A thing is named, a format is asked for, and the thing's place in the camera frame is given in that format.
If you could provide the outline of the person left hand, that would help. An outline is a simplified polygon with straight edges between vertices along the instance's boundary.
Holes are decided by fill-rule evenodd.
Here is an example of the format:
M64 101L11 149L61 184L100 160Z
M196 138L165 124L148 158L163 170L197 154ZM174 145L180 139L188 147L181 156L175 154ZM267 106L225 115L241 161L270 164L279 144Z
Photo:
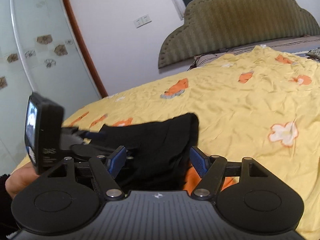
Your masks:
M11 198L39 178L31 162L14 171L5 182L5 189Z

